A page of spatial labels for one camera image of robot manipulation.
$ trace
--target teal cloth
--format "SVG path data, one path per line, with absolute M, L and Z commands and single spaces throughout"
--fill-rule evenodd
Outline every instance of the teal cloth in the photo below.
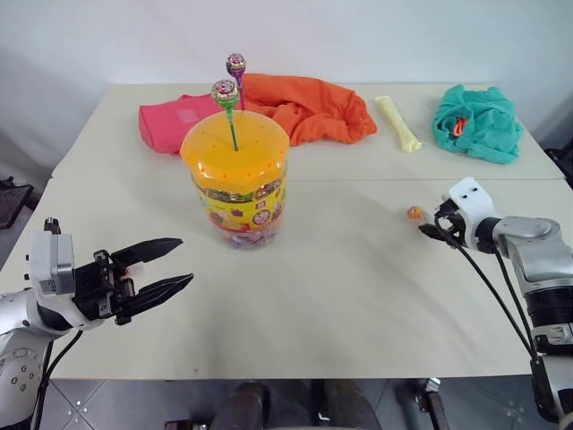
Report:
M 467 123 L 461 136 L 453 134 L 458 118 Z M 497 87 L 468 91 L 457 85 L 444 93 L 432 122 L 433 134 L 444 150 L 467 152 L 470 157 L 509 164 L 519 157 L 517 143 L 523 126 L 515 107 Z

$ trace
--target tiled floor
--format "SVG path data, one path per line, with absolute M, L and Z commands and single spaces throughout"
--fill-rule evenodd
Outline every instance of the tiled floor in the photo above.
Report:
M 406 394 L 404 380 L 357 380 L 384 429 L 432 430 Z M 238 381 L 55 380 L 47 394 L 43 430 L 161 430 L 165 421 L 210 421 Z M 272 396 L 290 390 L 269 382 Z M 452 430 L 545 430 L 556 426 L 537 416 L 528 376 L 444 379 L 440 387 Z M 282 403 L 281 415 L 297 424 L 300 411 Z

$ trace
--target orange cloth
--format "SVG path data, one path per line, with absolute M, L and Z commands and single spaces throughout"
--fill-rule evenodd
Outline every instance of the orange cloth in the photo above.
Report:
M 243 86 L 245 108 L 281 124 L 291 146 L 321 138 L 356 143 L 377 131 L 364 100 L 338 85 L 300 76 L 246 73 Z

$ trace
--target candy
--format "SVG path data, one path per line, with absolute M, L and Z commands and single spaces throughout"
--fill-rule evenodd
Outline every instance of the candy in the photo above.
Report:
M 239 151 L 239 146 L 237 145 L 235 136 L 235 121 L 233 119 L 233 108 L 239 100 L 239 91 L 237 90 L 235 83 L 228 79 L 222 79 L 215 82 L 211 89 L 211 96 L 222 108 L 225 109 L 227 119 L 229 120 L 229 126 L 231 127 L 231 134 L 233 135 L 233 146 L 235 147 L 235 151 Z
M 241 54 L 231 54 L 225 62 L 227 72 L 236 79 L 236 84 L 241 93 L 241 109 L 244 110 L 244 93 L 243 93 L 243 73 L 246 62 Z
M 407 214 L 410 219 L 423 219 L 423 210 L 418 206 L 412 206 L 408 209 Z

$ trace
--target black cable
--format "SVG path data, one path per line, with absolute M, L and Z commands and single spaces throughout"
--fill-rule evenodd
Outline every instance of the black cable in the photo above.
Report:
M 46 391 L 50 383 L 50 376 L 52 375 L 52 372 L 54 372 L 54 369 L 56 368 L 60 360 L 64 357 L 64 355 L 73 347 L 73 345 L 75 345 L 75 343 L 78 340 L 80 340 L 82 334 L 83 331 L 79 330 L 75 334 L 73 339 L 70 340 L 70 343 L 68 343 L 65 346 L 65 348 L 62 349 L 62 351 L 54 359 L 54 362 L 49 366 L 48 363 L 50 360 L 50 356 L 52 355 L 52 347 L 54 342 L 51 341 L 50 343 L 47 344 L 46 356 L 44 358 L 44 368 L 42 371 L 42 379 L 40 380 L 39 383 L 38 398 L 36 400 L 36 421 L 34 422 L 34 430 L 39 430 L 39 425 L 42 422 L 42 413 L 44 412 L 44 400 L 46 399 Z
M 436 226 L 436 228 L 438 229 L 438 231 L 440 232 L 440 236 L 442 236 L 448 244 L 452 245 L 460 253 L 462 253 L 462 255 L 464 255 L 464 257 L 466 257 L 466 260 L 472 265 L 472 267 L 477 272 L 477 274 L 480 276 L 480 278 L 482 278 L 482 281 L 485 283 L 487 288 L 493 294 L 493 296 L 497 300 L 498 304 L 501 306 L 501 309 L 503 309 L 503 313 L 505 314 L 505 316 L 508 318 L 509 322 L 513 326 L 513 330 L 516 331 L 516 334 L 518 335 L 519 339 L 521 340 L 521 343 L 523 343 L 523 346 L 526 347 L 527 353 L 529 354 L 529 356 L 531 356 L 531 358 L 535 359 L 534 353 L 529 348 L 529 345 L 527 345 L 527 339 L 525 338 L 525 336 L 523 335 L 523 333 L 519 329 L 519 326 L 517 325 L 516 320 L 514 320 L 513 316 L 511 316 L 511 313 L 509 312 L 509 309 L 505 305 L 505 303 L 503 303 L 503 300 L 501 299 L 500 294 L 495 290 L 495 288 L 493 287 L 490 280 L 487 278 L 487 276 L 485 276 L 482 269 L 480 269 L 480 266 L 477 265 L 477 263 L 474 261 L 474 259 L 471 257 L 471 255 L 467 253 L 467 251 L 462 247 L 462 245 L 460 245 L 458 242 L 456 242 L 448 234 L 448 232 L 441 227 L 440 217 L 438 215 L 436 215 L 434 217 L 433 223 Z
M 497 248 L 493 250 L 493 253 L 495 254 L 495 258 L 497 258 L 498 260 L 501 273 L 503 274 L 503 279 L 505 279 L 505 283 L 508 286 L 509 293 L 511 294 L 511 298 L 513 299 L 513 303 L 516 304 L 517 311 L 519 312 L 519 317 L 521 318 L 521 322 L 523 323 L 523 326 L 526 329 L 527 339 L 529 340 L 529 348 L 533 351 L 534 355 L 537 355 L 537 352 L 535 351 L 534 338 L 531 335 L 531 329 L 529 328 L 529 322 L 527 322 L 526 313 L 523 312 L 523 307 L 521 307 L 521 303 L 519 303 L 519 298 L 517 297 L 516 290 L 513 288 L 513 284 L 511 283 L 511 279 L 509 278 L 508 270 L 505 267 L 505 263 L 503 262 L 503 257 L 501 257 L 500 251 L 498 251 Z

